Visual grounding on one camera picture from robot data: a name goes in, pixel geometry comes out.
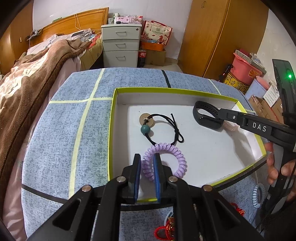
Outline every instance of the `blue gripper pad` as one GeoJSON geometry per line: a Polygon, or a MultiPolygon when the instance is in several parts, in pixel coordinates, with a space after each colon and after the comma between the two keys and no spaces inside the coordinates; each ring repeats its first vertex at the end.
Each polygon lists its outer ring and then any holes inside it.
{"type": "Polygon", "coordinates": [[[154,171],[154,183],[157,201],[160,202],[160,183],[158,176],[158,167],[156,162],[156,157],[153,155],[153,171],[154,171]]]}
{"type": "Polygon", "coordinates": [[[138,161],[136,180],[135,180],[135,188],[134,188],[134,199],[137,202],[138,193],[139,193],[139,183],[140,183],[140,172],[141,172],[141,159],[138,161]]]}

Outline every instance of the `wooden wardrobe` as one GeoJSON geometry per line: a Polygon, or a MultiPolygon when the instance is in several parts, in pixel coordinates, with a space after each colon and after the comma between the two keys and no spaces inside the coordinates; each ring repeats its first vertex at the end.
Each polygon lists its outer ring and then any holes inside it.
{"type": "Polygon", "coordinates": [[[178,58],[181,70],[218,80],[236,49],[257,53],[267,16],[261,0],[193,0],[178,58]]]}
{"type": "Polygon", "coordinates": [[[25,40],[33,30],[33,1],[20,11],[0,39],[0,71],[7,74],[23,52],[29,48],[25,40]]]}

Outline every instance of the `wooden disc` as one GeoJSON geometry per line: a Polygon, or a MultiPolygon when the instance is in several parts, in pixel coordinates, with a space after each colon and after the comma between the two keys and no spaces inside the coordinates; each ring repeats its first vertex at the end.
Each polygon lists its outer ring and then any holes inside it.
{"type": "MultiPolygon", "coordinates": [[[[141,114],[140,116],[140,119],[139,119],[139,122],[141,125],[144,125],[144,118],[147,118],[150,114],[148,113],[144,113],[144,114],[141,114]]],[[[153,127],[155,124],[153,118],[149,119],[149,121],[146,123],[146,125],[148,125],[149,127],[153,127]]]]}

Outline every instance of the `finger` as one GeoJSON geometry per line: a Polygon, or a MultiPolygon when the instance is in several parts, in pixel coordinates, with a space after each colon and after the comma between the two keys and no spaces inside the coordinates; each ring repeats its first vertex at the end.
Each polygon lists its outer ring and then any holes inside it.
{"type": "Polygon", "coordinates": [[[268,176],[274,180],[277,179],[277,177],[279,175],[278,170],[274,166],[268,167],[267,173],[268,173],[268,176]]]}
{"type": "Polygon", "coordinates": [[[264,144],[264,147],[265,147],[265,150],[267,151],[274,151],[274,146],[273,146],[273,143],[272,142],[267,142],[264,144]]]}
{"type": "Polygon", "coordinates": [[[268,155],[266,163],[269,167],[274,165],[274,153],[273,152],[268,155]]]}
{"type": "Polygon", "coordinates": [[[287,201],[292,201],[296,197],[296,182],[294,182],[293,187],[289,195],[287,196],[287,201]]]}
{"type": "Polygon", "coordinates": [[[271,185],[274,182],[274,179],[272,179],[271,177],[267,177],[267,182],[271,185]]]}
{"type": "Polygon", "coordinates": [[[291,176],[294,165],[295,165],[295,160],[289,161],[281,168],[281,173],[286,177],[291,176]]]}

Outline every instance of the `drawer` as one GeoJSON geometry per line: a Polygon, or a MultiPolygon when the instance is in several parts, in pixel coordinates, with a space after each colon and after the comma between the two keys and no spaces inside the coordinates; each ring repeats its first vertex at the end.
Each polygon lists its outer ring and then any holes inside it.
{"type": "Polygon", "coordinates": [[[104,67],[137,67],[138,51],[105,51],[104,67]]]}
{"type": "Polygon", "coordinates": [[[102,28],[102,39],[140,39],[140,27],[102,28]]]}
{"type": "Polygon", "coordinates": [[[138,39],[107,39],[103,40],[103,51],[139,50],[138,39]]]}

